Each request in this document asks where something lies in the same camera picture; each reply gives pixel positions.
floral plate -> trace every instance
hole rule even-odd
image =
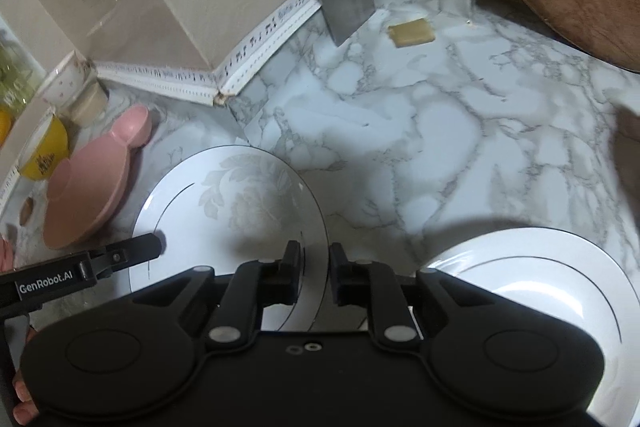
[[[147,232],[163,236],[165,248],[158,259],[129,269],[132,291],[198,265],[233,273],[245,261],[280,259],[288,240],[300,241],[298,302],[266,308],[262,329],[311,327],[327,278],[326,229],[309,188],[276,156],[228,145],[187,158],[145,201],[133,235]]]

green glass object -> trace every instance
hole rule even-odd
[[[33,70],[5,42],[0,44],[0,103],[18,118],[35,94],[29,84]]]

pink object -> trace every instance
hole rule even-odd
[[[47,187],[44,243],[57,250],[89,237],[111,217],[129,176],[130,152],[151,134],[144,105],[126,110],[111,130],[62,160]]]

marble pattern surface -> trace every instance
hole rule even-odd
[[[638,75],[488,10],[471,21],[415,1],[386,3],[340,47],[317,14],[232,102],[249,142],[302,175],[352,259],[410,274],[480,233],[534,225],[593,241],[640,289],[625,190],[640,185],[640,149],[614,154],[608,102]],[[422,16],[435,41],[396,49],[386,27]]]
[[[147,145],[132,157],[126,196],[114,216],[83,245],[62,251],[49,250],[42,243],[42,224],[46,210],[46,184],[24,184],[12,196],[12,203],[3,216],[2,233],[14,240],[16,266],[46,261],[63,253],[96,248],[131,237],[138,213],[149,193],[173,167],[202,150],[226,144],[247,144],[244,133],[228,108],[205,107],[189,102],[171,100],[121,86],[110,86],[110,98],[105,113],[88,129],[75,137],[75,147],[89,142],[107,131],[113,121],[135,103],[145,104],[151,111],[153,128]],[[24,197],[31,193],[35,206],[25,227],[17,229],[17,215]],[[108,301],[121,293],[117,285],[121,279],[111,277],[98,282],[94,288],[45,304],[39,312],[31,314],[36,329],[62,317],[78,313],[96,304]]]

silver screw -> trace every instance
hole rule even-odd
[[[385,337],[392,342],[412,341],[418,332],[409,326],[390,326],[385,330]]]
[[[209,331],[209,338],[220,344],[235,342],[240,336],[240,330],[233,326],[218,326]]]
[[[302,346],[287,346],[285,351],[290,355],[302,355],[305,352]]]

